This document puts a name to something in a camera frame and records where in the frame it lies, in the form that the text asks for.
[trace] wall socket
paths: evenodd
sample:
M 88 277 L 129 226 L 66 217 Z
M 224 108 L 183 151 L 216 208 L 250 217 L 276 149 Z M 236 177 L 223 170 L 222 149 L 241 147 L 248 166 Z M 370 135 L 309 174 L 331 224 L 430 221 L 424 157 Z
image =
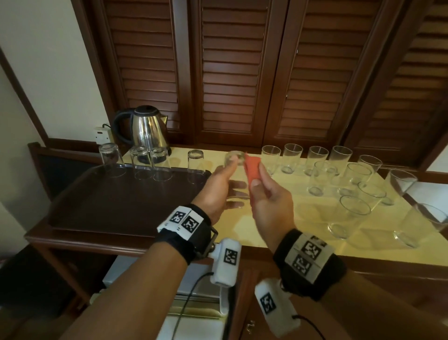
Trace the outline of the wall socket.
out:
M 94 132 L 95 132 L 95 142 L 98 145 L 115 142 L 113 139 L 112 130 L 110 129 L 110 127 L 97 126 L 94 129 Z

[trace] drinking glass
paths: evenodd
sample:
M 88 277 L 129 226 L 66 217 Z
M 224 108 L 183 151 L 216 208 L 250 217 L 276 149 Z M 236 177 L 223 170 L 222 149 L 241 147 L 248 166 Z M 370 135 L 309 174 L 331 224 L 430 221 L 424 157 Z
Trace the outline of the drinking glass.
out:
M 108 177 L 120 177 L 126 173 L 125 163 L 118 145 L 115 143 L 102 144 L 99 146 L 99 153 Z
M 359 197 L 342 196 L 335 208 L 328 230 L 334 237 L 346 240 L 370 215 L 370 207 Z
M 370 177 L 367 179 L 369 180 L 374 175 L 374 173 L 378 171 L 381 165 L 383 165 L 383 162 L 381 162 L 378 158 L 370 155 L 361 155 L 358 158 L 358 164 L 361 164 L 372 171 L 372 175 L 370 175 Z
M 302 152 L 303 148 L 300 145 L 293 143 L 285 144 L 281 159 L 281 171 L 285 174 L 292 174 L 300 161 Z
M 370 182 L 359 182 L 356 196 L 366 202 L 370 210 L 373 211 L 381 200 L 386 197 L 386 192 L 384 189 Z
M 435 232 L 441 232 L 448 225 L 448 216 L 432 205 L 417 203 L 394 230 L 395 239 L 405 245 L 417 248 L 420 242 Z
M 192 184 L 205 182 L 204 152 L 202 150 L 188 151 L 187 180 Z
M 172 177 L 172 169 L 166 147 L 159 146 L 152 149 L 151 161 L 154 167 L 154 180 L 157 182 L 165 182 Z
M 227 200 L 237 202 L 232 204 L 240 208 L 244 206 L 244 202 L 249 199 L 249 187 L 247 185 L 247 175 L 245 170 L 246 154 L 242 151 L 228 152 L 224 157 L 224 166 L 231 161 L 233 156 L 238 158 L 238 166 L 230 177 Z
M 280 148 L 273 145 L 265 145 L 261 148 L 261 162 L 266 167 L 267 173 L 270 176 L 272 176 L 277 169 L 280 152 Z
M 136 179 L 150 179 L 153 175 L 149 151 L 146 146 L 133 146 L 129 150 L 132 171 Z
M 357 163 L 347 164 L 343 178 L 340 179 L 338 192 L 342 196 L 356 194 L 356 186 L 359 182 L 367 182 L 367 180 L 372 175 L 370 171 L 365 166 Z
M 390 170 L 384 180 L 386 197 L 383 198 L 381 204 L 394 205 L 397 199 L 402 197 L 415 182 L 417 182 L 417 177 L 407 171 Z
M 352 154 L 353 151 L 345 146 L 333 146 L 328 160 L 336 167 L 336 176 L 339 176 L 345 170 Z
M 306 157 L 305 169 L 303 170 L 305 175 L 311 176 L 314 163 L 326 160 L 327 156 L 328 150 L 326 148 L 322 148 L 321 146 L 310 147 L 310 149 L 308 150 L 308 156 Z
M 328 161 L 319 161 L 314 164 L 310 176 L 308 192 L 313 196 L 322 196 L 325 187 L 330 183 L 337 169 Z

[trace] kettle handle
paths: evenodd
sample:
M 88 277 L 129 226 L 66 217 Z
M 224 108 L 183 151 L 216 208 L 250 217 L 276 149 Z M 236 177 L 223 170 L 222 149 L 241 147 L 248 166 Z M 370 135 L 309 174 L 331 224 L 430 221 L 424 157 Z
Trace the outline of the kettle handle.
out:
M 134 109 L 126 109 L 122 111 L 118 111 L 113 122 L 112 122 L 112 131 L 113 133 L 123 142 L 132 145 L 133 142 L 130 139 L 127 139 L 120 133 L 120 122 L 123 119 L 131 118 Z

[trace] qr code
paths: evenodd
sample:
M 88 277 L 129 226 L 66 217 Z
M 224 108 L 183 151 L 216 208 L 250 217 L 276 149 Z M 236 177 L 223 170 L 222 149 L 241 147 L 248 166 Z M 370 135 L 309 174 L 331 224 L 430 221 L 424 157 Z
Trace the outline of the qr code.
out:
M 224 255 L 224 262 L 229 263 L 231 265 L 237 265 L 238 252 L 232 249 L 226 248 Z
M 181 211 L 176 211 L 174 215 L 169 219 L 170 222 L 179 223 L 184 218 L 185 213 Z
M 299 273 L 302 273 L 303 276 L 306 276 L 311 269 L 311 262 L 304 259 L 301 255 L 297 255 L 293 262 L 293 267 L 297 269 Z
M 322 247 L 325 247 L 327 245 L 324 241 L 322 241 L 320 238 L 318 238 L 318 237 L 316 237 L 314 235 L 311 236 L 311 240 L 313 240 L 314 243 L 317 243 L 318 245 L 320 245 Z
M 193 233 L 198 225 L 199 223 L 191 216 L 187 216 L 187 218 L 181 224 L 181 226 L 183 226 L 190 233 Z
M 313 260 L 315 260 L 317 258 L 317 256 L 319 256 L 320 252 L 322 251 L 321 248 L 319 248 L 317 245 L 315 245 L 314 243 L 311 243 L 310 241 L 307 241 L 305 243 L 305 245 L 302 248 L 302 251 L 308 255 L 309 257 L 311 257 Z
M 270 293 L 263 295 L 260 299 L 260 302 L 266 315 L 268 315 L 270 312 L 275 310 L 275 308 L 277 308 Z

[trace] electric kettle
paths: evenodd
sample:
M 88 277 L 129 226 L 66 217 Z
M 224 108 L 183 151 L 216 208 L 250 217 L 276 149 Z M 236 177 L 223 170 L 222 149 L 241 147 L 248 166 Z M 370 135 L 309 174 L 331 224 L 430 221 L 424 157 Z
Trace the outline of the electric kettle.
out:
M 120 122 L 130 119 L 131 139 L 120 133 Z M 149 150 L 163 146 L 171 155 L 171 148 L 167 142 L 168 116 L 164 116 L 154 106 L 142 105 L 136 108 L 124 109 L 117 112 L 112 123 L 112 130 L 123 142 L 130 145 L 144 145 Z

